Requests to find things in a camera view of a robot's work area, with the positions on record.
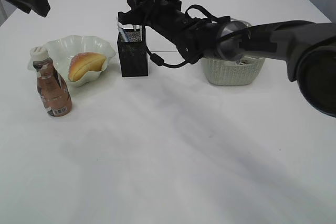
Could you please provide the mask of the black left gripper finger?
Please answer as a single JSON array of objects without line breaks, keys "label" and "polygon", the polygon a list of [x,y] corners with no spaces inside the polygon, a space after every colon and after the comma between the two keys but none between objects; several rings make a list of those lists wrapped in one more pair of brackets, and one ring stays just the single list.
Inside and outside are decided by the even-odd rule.
[{"label": "black left gripper finger", "polygon": [[10,0],[9,2],[24,13],[29,14],[32,11],[32,0]]},{"label": "black left gripper finger", "polygon": [[30,0],[30,7],[41,17],[46,17],[50,11],[48,0]]}]

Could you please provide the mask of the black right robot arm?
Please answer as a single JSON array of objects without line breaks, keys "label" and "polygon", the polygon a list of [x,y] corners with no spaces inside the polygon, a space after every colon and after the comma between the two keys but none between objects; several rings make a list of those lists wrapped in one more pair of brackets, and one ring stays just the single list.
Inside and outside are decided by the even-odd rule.
[{"label": "black right robot arm", "polygon": [[200,5],[203,18],[181,12],[168,0],[128,0],[120,12],[124,25],[150,27],[174,44],[183,64],[202,58],[238,61],[253,55],[284,61],[291,82],[296,82],[316,110],[335,116],[335,23],[304,20],[246,26],[230,17],[215,17]]}]

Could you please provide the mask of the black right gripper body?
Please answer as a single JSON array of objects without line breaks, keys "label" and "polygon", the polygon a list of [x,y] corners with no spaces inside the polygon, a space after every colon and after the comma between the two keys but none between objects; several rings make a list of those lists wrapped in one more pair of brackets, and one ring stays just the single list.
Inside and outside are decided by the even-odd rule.
[{"label": "black right gripper body", "polygon": [[146,18],[150,20],[149,27],[174,44],[178,50],[199,50],[194,31],[199,18],[189,17],[169,1],[154,1],[153,5],[143,6],[143,9],[148,10]]}]

